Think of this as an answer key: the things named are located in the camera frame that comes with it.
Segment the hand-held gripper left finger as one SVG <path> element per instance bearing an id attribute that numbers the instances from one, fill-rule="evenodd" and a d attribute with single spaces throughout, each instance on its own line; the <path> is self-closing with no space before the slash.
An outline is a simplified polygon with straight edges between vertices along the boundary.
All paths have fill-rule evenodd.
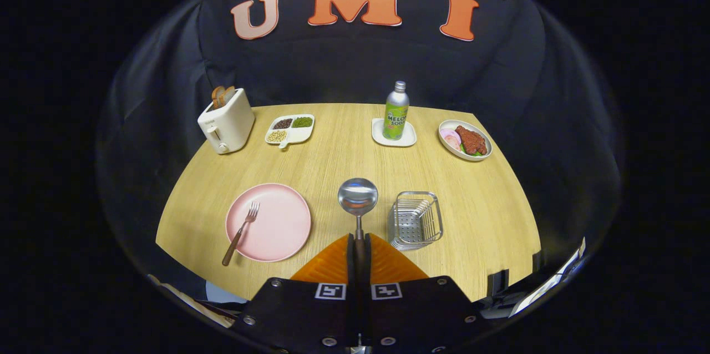
<path id="1" fill-rule="evenodd" d="M 323 252 L 341 271 L 336 282 L 271 277 L 242 306 L 230 328 L 241 343 L 261 353 L 345 353 L 355 344 L 352 289 L 348 285 L 348 243 L 337 239 Z"/>

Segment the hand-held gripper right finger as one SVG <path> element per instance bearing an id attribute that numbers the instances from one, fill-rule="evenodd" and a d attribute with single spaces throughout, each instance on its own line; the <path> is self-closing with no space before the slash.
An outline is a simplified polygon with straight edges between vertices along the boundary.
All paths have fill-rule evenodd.
<path id="1" fill-rule="evenodd" d="M 366 318 L 374 353 L 464 352 L 489 334 L 489 321 L 449 276 L 428 277 L 383 238 L 368 238 Z"/>

